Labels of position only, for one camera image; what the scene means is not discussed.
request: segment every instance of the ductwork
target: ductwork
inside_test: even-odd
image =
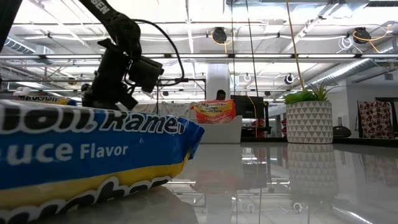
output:
[[[15,50],[16,52],[19,52],[24,55],[29,55],[29,54],[37,54],[37,55],[49,55],[49,54],[54,54],[54,51],[49,49],[48,47],[41,46],[41,45],[36,45],[36,44],[23,44],[21,40],[18,39],[18,37],[15,37],[13,35],[9,35],[5,41],[4,44],[5,47],[9,47],[12,50]],[[44,63],[46,65],[51,65],[53,64],[52,60],[48,59],[43,59],[43,60],[35,60],[36,62],[39,63]]]
[[[398,37],[393,39],[387,40],[382,44],[377,46],[377,49],[380,53],[384,54],[396,54],[398,53]],[[367,51],[368,54],[377,54],[375,50]],[[310,83],[317,83],[317,82],[325,82],[326,84],[330,84],[333,82],[337,82],[338,80],[342,80],[348,78],[352,75],[358,74],[360,72],[366,71],[370,68],[376,66],[376,63],[372,59],[361,59],[356,60],[351,63],[344,63],[339,64],[322,74],[316,76],[315,78],[311,79]]]
[[[32,48],[30,48],[30,47],[28,47],[28,46],[16,41],[16,40],[14,40],[14,39],[12,39],[10,37],[7,37],[7,39],[6,39],[5,43],[4,43],[4,46],[5,47],[9,47],[12,50],[15,50],[15,51],[17,51],[19,53],[22,53],[22,54],[34,54],[34,53],[36,53],[36,51],[34,49],[32,49]]]

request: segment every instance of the yellow cable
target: yellow cable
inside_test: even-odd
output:
[[[364,38],[360,38],[355,36],[355,34],[357,33],[356,31],[353,33],[353,37],[357,38],[358,40],[363,40],[363,41],[375,41],[375,40],[380,40],[381,38],[385,38],[386,35],[388,34],[388,30],[390,29],[390,26],[387,26],[387,30],[386,33],[384,35],[382,35],[381,37],[375,38],[375,39],[364,39]]]
[[[374,48],[374,50],[375,50],[377,53],[380,53],[380,51],[376,48],[375,45],[373,45],[373,43],[372,43],[371,41],[369,41],[369,43],[372,45],[372,47]]]
[[[300,77],[300,84],[301,88],[304,90],[304,79],[301,76],[300,72],[300,66],[299,66],[299,58],[297,57],[297,48],[296,48],[296,43],[294,42],[294,35],[293,35],[293,27],[292,27],[292,20],[290,18],[290,9],[289,9],[289,0],[286,0],[286,8],[287,8],[287,15],[289,17],[289,26],[290,26],[290,34],[292,35],[292,42],[293,42],[293,49],[294,49],[294,57],[296,59],[296,65],[297,65],[297,73],[298,77]]]
[[[254,107],[254,118],[256,119],[256,138],[257,138],[257,111],[256,111],[256,105],[254,104],[254,102],[252,101],[252,99],[250,98],[250,96],[248,96],[250,102],[253,104]]]

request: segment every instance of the exposed pipe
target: exposed pipe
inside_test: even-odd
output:
[[[393,39],[383,42],[382,44],[379,44],[377,46],[377,49],[380,51],[380,53],[385,53],[385,54],[398,53],[398,37],[395,37]],[[374,49],[371,49],[366,51],[366,53],[376,54],[377,52]],[[332,82],[336,82],[338,80],[342,80],[352,75],[358,74],[359,72],[366,71],[375,66],[377,66],[377,63],[370,58],[355,60],[354,62],[351,63],[337,65],[323,72],[319,76],[311,79],[309,82],[311,83],[325,82],[326,84],[330,84]]]

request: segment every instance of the blue ramen package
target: blue ramen package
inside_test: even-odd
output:
[[[0,223],[165,184],[203,133],[174,116],[0,100]]]

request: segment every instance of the white geometric planter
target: white geometric planter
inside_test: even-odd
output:
[[[286,105],[287,141],[329,144],[333,141],[331,103],[304,101]]]
[[[292,193],[318,197],[337,194],[337,171],[332,144],[287,146]]]

